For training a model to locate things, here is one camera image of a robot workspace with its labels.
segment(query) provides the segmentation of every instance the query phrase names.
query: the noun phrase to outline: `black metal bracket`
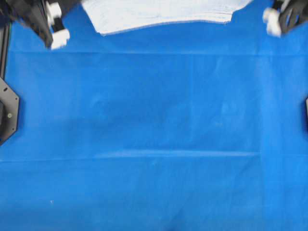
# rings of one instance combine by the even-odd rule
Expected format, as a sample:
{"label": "black metal bracket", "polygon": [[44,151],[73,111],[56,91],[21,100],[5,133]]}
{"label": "black metal bracket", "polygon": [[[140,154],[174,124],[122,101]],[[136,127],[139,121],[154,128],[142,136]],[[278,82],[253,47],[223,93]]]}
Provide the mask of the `black metal bracket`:
{"label": "black metal bracket", "polygon": [[4,82],[10,26],[0,30],[0,146],[17,130],[19,97]]}

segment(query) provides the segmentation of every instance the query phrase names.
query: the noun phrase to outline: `robotic arm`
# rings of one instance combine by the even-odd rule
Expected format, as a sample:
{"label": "robotic arm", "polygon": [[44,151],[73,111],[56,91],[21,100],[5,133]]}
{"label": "robotic arm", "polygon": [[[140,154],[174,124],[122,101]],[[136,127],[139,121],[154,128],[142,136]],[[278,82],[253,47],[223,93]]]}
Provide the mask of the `robotic arm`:
{"label": "robotic arm", "polygon": [[275,0],[263,14],[270,35],[280,37],[308,21],[308,0]]}

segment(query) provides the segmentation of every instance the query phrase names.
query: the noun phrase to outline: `hexagonal black plate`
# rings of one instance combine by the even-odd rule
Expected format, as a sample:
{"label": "hexagonal black plate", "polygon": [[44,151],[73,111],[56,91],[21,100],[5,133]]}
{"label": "hexagonal black plate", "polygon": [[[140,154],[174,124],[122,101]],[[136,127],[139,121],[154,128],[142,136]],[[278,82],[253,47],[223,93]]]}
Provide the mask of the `hexagonal black plate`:
{"label": "hexagonal black plate", "polygon": [[0,131],[0,146],[17,130],[19,97],[0,78],[0,101],[4,104],[3,126]]}

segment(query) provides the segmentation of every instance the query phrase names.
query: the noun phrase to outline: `white towel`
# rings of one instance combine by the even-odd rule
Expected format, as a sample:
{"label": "white towel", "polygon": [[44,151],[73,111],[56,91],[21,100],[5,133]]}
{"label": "white towel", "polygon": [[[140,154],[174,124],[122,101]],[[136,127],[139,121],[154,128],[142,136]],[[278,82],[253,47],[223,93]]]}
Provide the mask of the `white towel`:
{"label": "white towel", "polygon": [[252,0],[84,0],[97,32],[107,35],[168,23],[227,23]]}

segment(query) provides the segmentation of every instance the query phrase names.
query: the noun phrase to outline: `blue cloth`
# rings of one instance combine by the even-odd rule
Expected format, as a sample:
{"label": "blue cloth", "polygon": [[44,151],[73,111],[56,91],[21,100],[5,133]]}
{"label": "blue cloth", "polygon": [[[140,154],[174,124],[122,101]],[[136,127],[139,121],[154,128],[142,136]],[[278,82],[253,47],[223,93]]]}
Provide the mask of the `blue cloth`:
{"label": "blue cloth", "polygon": [[0,230],[306,231],[308,27],[269,5],[107,37],[79,7],[58,51],[14,25]]}

